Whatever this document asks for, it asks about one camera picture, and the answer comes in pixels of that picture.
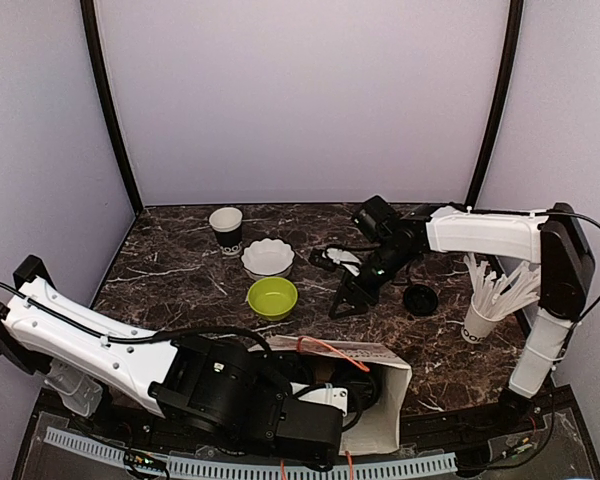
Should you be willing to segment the stack of black lids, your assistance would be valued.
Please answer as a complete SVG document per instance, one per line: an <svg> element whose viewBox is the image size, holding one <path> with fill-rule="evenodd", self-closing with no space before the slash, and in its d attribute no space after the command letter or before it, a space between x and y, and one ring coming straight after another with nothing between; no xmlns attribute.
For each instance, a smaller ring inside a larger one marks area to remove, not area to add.
<svg viewBox="0 0 600 480"><path fill-rule="evenodd" d="M439 300L436 292L423 284L408 286L403 293L403 304L414 316L430 316L438 308Z"/></svg>

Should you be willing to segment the kraft paper bag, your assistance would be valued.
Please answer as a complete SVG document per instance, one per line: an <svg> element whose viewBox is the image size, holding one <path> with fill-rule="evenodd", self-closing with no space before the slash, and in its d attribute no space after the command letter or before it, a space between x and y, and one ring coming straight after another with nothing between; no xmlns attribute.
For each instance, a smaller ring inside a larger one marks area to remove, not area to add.
<svg viewBox="0 0 600 480"><path fill-rule="evenodd" d="M380 343L325 340L308 335L268 340L286 368L294 395L342 414L338 454L367 456L398 450L400 409L412 368Z"/></svg>

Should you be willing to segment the stack of paper cups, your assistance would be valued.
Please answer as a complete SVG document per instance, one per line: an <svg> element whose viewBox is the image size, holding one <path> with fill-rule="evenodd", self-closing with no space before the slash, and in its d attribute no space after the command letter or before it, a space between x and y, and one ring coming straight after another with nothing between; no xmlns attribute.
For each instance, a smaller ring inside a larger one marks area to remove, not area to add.
<svg viewBox="0 0 600 480"><path fill-rule="evenodd" d="M223 255L235 256L242 251L242 220L242 212L235 207L219 208L209 216Z"/></svg>

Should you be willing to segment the cardboard cup carrier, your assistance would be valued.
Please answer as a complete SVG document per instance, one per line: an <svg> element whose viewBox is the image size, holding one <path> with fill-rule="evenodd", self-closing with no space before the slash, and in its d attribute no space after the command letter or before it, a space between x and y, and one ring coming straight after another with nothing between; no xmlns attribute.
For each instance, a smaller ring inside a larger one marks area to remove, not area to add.
<svg viewBox="0 0 600 480"><path fill-rule="evenodd" d="M314 381L316 383L328 382L334 375L336 367L333 363L323 362L313 365Z"/></svg>

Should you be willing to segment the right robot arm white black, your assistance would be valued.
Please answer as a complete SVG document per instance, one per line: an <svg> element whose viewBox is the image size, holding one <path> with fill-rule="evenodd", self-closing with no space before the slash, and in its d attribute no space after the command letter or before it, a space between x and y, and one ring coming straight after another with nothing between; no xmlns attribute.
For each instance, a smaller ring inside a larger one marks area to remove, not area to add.
<svg viewBox="0 0 600 480"><path fill-rule="evenodd" d="M318 255L328 267L343 271L333 318L367 312L386 284L428 254L464 256L473 289L469 317L479 322L464 328L469 343L481 342L511 312L536 305L506 387L513 395L490 413L497 432L514 432L529 416L525 399L539 392L562 361L576 327L598 303L590 297L595 259L582 227L597 221L567 203L532 211L419 204L401 214L380 196L364 202L352 221L368 245L331 244Z"/></svg>

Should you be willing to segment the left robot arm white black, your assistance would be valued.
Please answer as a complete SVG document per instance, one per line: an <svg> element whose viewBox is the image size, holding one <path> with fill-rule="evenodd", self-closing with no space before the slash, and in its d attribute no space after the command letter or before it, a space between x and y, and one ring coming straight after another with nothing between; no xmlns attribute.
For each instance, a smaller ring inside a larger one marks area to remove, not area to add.
<svg viewBox="0 0 600 480"><path fill-rule="evenodd" d="M0 354L43 375L100 436L121 427L120 412L105 401L117 389L202 442L327 470L361 418L357 394L338 384L295 384L252 330L134 328L62 296L36 256L19 265L7 292Z"/></svg>

